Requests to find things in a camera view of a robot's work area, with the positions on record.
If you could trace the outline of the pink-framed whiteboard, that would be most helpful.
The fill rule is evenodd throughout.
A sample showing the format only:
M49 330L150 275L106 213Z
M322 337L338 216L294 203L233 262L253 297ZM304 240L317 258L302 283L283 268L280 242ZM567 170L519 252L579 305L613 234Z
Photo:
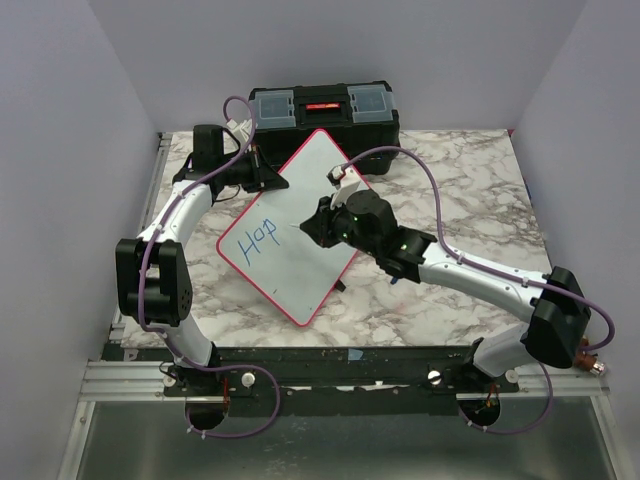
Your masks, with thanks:
M306 326L356 257L344 244L316 245L299 224L316 211L319 199L336 188L327 179L347 156L318 129L283 165L289 188L258 194L216 244L218 254L288 319Z

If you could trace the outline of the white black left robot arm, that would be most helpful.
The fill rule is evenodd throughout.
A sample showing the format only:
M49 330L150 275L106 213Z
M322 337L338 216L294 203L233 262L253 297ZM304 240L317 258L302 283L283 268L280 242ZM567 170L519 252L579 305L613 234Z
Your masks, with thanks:
M191 313L185 246L228 186L261 193L289 184L254 146L250 122L195 126L192 152L173 178L167 203L144 231L120 240L115 249L121 313L164 341L176 363L189 368L187 382L201 395L220 387L222 372L215 344Z

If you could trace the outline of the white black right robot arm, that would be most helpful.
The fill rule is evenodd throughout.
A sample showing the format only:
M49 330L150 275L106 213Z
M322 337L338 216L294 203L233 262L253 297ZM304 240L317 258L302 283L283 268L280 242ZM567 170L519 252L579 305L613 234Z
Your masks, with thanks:
M591 311L570 270L519 271L447 251L435 236L400 225L391 205L371 190L355 192L337 207L331 202L321 198L300 225L318 246L344 243L371 256L394 279L450 288L518 319L518 325L472 344L459 370L467 389L483 391L506 371L533 362L573 366Z

